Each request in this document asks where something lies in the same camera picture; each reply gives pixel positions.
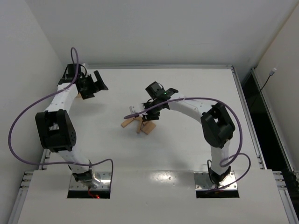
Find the wood block two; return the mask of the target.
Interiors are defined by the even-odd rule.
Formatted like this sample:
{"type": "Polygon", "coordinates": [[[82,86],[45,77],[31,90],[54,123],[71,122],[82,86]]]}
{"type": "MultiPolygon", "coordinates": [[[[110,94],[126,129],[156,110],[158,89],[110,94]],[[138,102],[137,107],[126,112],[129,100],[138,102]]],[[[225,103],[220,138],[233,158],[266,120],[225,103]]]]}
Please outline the wood block two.
{"type": "Polygon", "coordinates": [[[133,122],[134,119],[133,118],[129,118],[129,119],[126,119],[125,121],[123,121],[121,123],[121,127],[125,128],[126,126],[128,126],[131,122],[133,122]]]}

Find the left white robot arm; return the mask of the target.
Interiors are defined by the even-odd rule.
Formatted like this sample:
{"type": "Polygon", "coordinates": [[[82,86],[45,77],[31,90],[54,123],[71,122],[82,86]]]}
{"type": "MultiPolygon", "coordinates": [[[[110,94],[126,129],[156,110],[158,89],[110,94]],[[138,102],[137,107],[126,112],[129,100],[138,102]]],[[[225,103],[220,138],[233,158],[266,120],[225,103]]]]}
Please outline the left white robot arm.
{"type": "Polygon", "coordinates": [[[80,95],[82,99],[93,98],[99,91],[107,91],[100,73],[96,70],[91,75],[82,72],[83,65],[77,69],[68,64],[57,85],[58,94],[43,112],[35,116],[41,145],[61,156],[72,172],[75,181],[85,186],[96,188],[100,185],[100,177],[91,166],[89,159],[75,147],[77,135],[69,117],[74,99],[80,95]]]}

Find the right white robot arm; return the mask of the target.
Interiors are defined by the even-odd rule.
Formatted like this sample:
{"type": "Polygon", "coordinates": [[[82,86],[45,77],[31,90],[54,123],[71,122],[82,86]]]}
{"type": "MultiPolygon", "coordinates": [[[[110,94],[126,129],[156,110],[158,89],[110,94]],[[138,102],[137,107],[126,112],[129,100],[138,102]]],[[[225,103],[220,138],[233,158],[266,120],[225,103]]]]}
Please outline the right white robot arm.
{"type": "Polygon", "coordinates": [[[142,116],[144,121],[158,120],[160,111],[169,109],[187,115],[201,124],[204,138],[211,146],[209,177],[213,184],[219,185],[231,170],[228,165],[222,167],[220,162],[229,156],[230,140],[235,131],[235,125],[225,106],[221,103],[213,105],[205,103],[203,100],[186,99],[178,90],[173,88],[165,90],[158,82],[151,83],[145,90],[149,94],[150,100],[142,104],[144,109],[168,100],[177,98],[180,100],[165,103],[147,111],[142,116]]]}

